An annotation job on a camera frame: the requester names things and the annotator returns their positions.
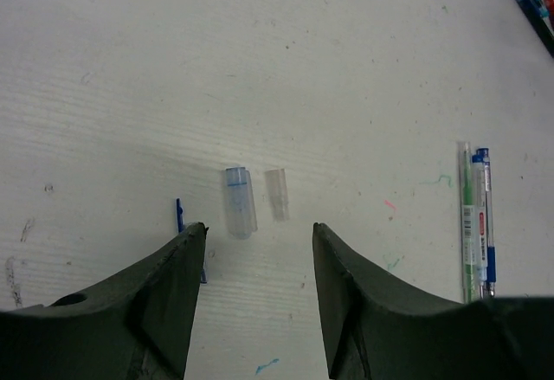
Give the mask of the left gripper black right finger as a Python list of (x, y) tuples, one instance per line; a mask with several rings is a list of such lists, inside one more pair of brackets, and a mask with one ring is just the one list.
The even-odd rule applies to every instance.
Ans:
[(365, 259), (323, 223), (312, 250), (330, 378), (552, 378), (552, 298), (443, 299)]

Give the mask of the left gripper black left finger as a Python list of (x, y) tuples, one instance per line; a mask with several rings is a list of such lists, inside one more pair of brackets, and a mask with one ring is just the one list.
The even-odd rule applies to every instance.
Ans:
[(3, 379), (182, 379), (207, 229), (49, 306), (1, 314)]

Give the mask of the grey pen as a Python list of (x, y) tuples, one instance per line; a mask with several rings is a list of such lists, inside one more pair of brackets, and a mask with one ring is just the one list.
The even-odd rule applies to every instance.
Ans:
[(469, 142), (458, 143), (459, 186), (461, 200), (462, 287), (465, 303), (475, 300), (475, 257), (473, 238), (473, 172)]

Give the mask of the blue pen pile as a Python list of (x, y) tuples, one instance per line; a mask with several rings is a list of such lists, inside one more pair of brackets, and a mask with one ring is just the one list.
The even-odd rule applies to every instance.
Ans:
[(536, 0), (515, 0), (550, 56), (553, 56), (553, 34)]

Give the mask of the clear pen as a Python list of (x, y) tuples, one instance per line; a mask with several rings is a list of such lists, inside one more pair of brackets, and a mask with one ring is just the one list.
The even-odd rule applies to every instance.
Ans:
[(481, 149), (478, 149), (472, 156), (472, 162), (475, 189), (476, 270), (480, 298), (484, 299), (488, 295), (486, 287), (488, 266), (486, 193), (488, 190), (488, 179), (486, 178), (485, 161)]

